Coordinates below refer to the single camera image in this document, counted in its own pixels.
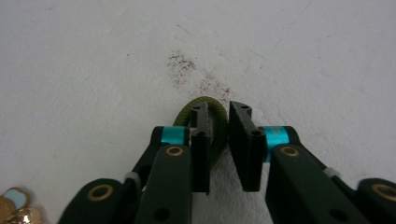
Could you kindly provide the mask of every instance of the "blue band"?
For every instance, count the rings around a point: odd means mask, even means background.
[[[184,144],[184,128],[185,127],[163,127],[162,143],[170,145],[183,145]]]
[[[262,127],[267,138],[267,158],[266,162],[271,161],[272,150],[279,144],[287,144],[290,142],[288,132],[283,126],[263,126]]]

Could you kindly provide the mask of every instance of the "teal tape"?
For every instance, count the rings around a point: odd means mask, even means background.
[[[184,128],[185,127],[163,127],[162,143],[170,145],[183,145],[184,144]]]
[[[271,162],[272,151],[279,144],[287,144],[290,142],[288,132],[283,126],[263,126],[262,127],[267,138],[267,158],[265,162]]]

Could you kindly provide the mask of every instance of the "white table surface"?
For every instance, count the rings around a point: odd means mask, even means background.
[[[392,0],[3,0],[0,191],[28,190],[56,223],[201,95],[293,126],[352,188],[396,182],[395,42]],[[271,223],[264,194],[242,191],[227,148],[192,223]]]

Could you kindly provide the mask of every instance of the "green cord loop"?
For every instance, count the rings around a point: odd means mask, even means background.
[[[188,126],[191,119],[192,108],[199,103],[207,102],[209,105],[209,111],[211,112],[214,119],[214,134],[212,145],[209,149],[209,165],[212,169],[216,163],[219,161],[221,153],[227,144],[228,138],[228,117],[227,111],[224,106],[217,101],[208,96],[201,96],[186,104],[181,111],[178,113],[174,126]]]

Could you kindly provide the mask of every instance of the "white background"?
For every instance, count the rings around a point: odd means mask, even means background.
[[[201,95],[293,126],[352,188],[396,182],[395,41],[392,0],[2,0],[0,191],[56,223]],[[242,191],[227,148],[192,223],[271,223],[264,194]]]

